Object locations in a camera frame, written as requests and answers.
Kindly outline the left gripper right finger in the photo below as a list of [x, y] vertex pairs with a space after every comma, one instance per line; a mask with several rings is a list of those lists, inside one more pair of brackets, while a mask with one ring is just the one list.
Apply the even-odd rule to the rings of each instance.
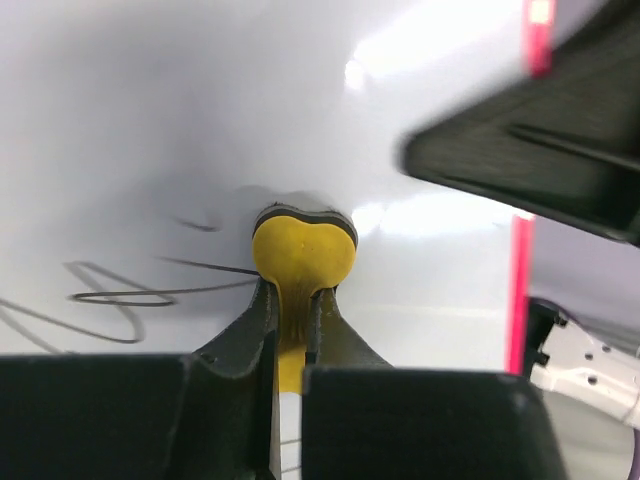
[[303, 374], [304, 479], [562, 479], [541, 396], [521, 376], [391, 367], [313, 300]]

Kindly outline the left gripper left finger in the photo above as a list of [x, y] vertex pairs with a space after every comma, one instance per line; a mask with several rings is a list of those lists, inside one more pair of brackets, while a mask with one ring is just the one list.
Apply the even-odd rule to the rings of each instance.
[[187, 354], [1, 360], [5, 479], [276, 479], [278, 296]]

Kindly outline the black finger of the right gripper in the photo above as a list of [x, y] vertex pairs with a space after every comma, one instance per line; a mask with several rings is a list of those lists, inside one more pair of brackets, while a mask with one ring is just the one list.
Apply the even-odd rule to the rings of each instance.
[[627, 244], [639, 241], [639, 5], [609, 1], [527, 79], [419, 131], [401, 166]]

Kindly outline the yellow whiteboard eraser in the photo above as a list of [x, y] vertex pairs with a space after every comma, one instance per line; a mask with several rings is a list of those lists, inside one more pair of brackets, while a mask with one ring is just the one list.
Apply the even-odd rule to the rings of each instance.
[[278, 294], [281, 393], [302, 393], [312, 299], [344, 281], [355, 263], [357, 246], [353, 222], [336, 210], [274, 203], [258, 214], [252, 256], [261, 278], [274, 285]]

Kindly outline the red framed whiteboard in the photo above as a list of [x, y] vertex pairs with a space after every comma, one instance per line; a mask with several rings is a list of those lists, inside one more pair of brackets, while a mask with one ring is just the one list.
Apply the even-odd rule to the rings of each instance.
[[[414, 179], [417, 130], [528, 72], [530, 1], [5, 1], [1, 360], [194, 352], [249, 306], [274, 203], [358, 234], [341, 316], [385, 364], [519, 376], [530, 224]], [[280, 475], [301, 476], [302, 393]]]

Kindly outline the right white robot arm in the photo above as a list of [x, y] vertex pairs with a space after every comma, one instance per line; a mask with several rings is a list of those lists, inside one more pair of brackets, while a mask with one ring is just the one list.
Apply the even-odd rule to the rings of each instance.
[[[401, 165], [628, 246], [639, 243], [639, 5], [608, 1], [527, 79], [414, 133]], [[539, 388], [639, 424], [639, 359], [531, 297], [525, 373]]]

